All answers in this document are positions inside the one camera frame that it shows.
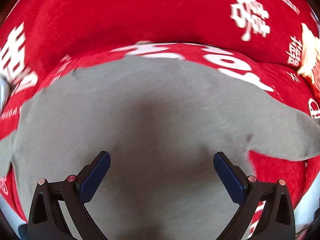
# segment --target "red cloth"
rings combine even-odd
[[[21,80],[28,84],[26,76],[33,81],[35,77],[37,79],[10,98],[0,119],[0,138],[16,130],[22,103],[39,89],[74,68],[119,59],[134,49],[109,51],[141,40],[213,44],[229,49],[234,55],[227,56],[247,63],[251,69],[238,70],[210,62],[203,56],[221,54],[201,50],[207,47],[166,45],[170,52],[182,54],[186,60],[241,75],[253,73],[262,84],[273,90],[267,91],[270,96],[310,115],[309,100],[314,98],[304,81],[289,68],[293,65],[288,63],[289,55],[286,53],[291,37],[301,40],[301,22],[317,35],[310,8],[305,0],[256,1],[262,5],[252,2],[254,6],[249,12],[251,15],[256,12],[256,16],[258,12],[263,14],[264,19],[258,15],[255,20],[263,20],[265,24],[257,25],[256,33],[251,29],[250,40],[243,41],[241,37],[248,21],[244,21],[245,27],[239,27],[241,22],[233,19],[232,8],[244,5],[238,4],[237,0],[21,0],[0,29],[0,47],[5,47],[10,33],[14,35],[23,30],[15,38],[25,35],[19,49],[25,49],[23,70],[28,71],[20,71],[13,78],[12,73],[19,72],[18,67],[12,64],[10,69],[10,62],[3,59],[6,51],[2,50],[0,72],[20,87]],[[268,32],[267,26],[270,33],[263,33],[263,28]],[[60,62],[66,54],[71,60],[66,58]],[[221,62],[232,64],[233,61],[223,59]],[[307,167],[304,162],[270,158],[253,151],[249,158],[259,180],[274,182],[282,178],[287,181],[294,206],[319,171],[317,158],[308,160]],[[10,186],[9,191],[7,201],[23,218],[16,188]]]

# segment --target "blue gripper pad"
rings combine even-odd
[[[96,193],[101,181],[110,168],[111,157],[108,152],[102,151],[102,156],[92,167],[89,175],[85,178],[84,182],[79,188],[79,201],[81,204],[88,203],[92,200]]]
[[[214,155],[213,166],[219,178],[221,179],[224,187],[228,191],[228,194],[231,197],[231,200],[234,203],[241,205],[244,202],[244,199],[246,197],[247,185],[243,185],[233,171],[235,167],[238,168],[239,170],[241,169],[237,166],[234,166],[228,160],[228,158],[223,153],[222,154],[221,153],[222,152],[218,152]]]

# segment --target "metal screw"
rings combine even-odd
[[[284,185],[285,185],[285,181],[284,181],[283,179],[280,179],[280,180],[279,180],[279,184],[282,185],[282,186],[284,186]]]
[[[76,175],[70,175],[67,177],[67,181],[72,182],[72,181],[75,181],[76,178],[77,178]]]
[[[38,181],[38,184],[39,185],[43,185],[45,183],[45,179],[40,179],[39,181]]]
[[[255,177],[255,176],[249,176],[248,177],[248,180],[250,181],[250,182],[256,182],[257,181],[257,178]]]

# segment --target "gray fabric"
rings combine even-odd
[[[319,152],[319,132],[250,83],[192,62],[126,57],[37,93],[0,152],[12,156],[27,216],[40,178],[63,180],[106,150],[111,168],[87,209],[109,239],[202,240],[238,207],[212,167],[215,152],[249,175],[249,149],[303,160]]]

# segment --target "gray cloth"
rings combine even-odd
[[[249,175],[249,149],[307,159],[320,129],[207,66],[131,56],[76,69],[26,102],[17,132],[0,142],[0,171],[12,161],[28,217],[40,178],[64,180],[106,150],[111,168],[86,207],[109,239],[215,239],[238,205],[212,157],[223,151]]]

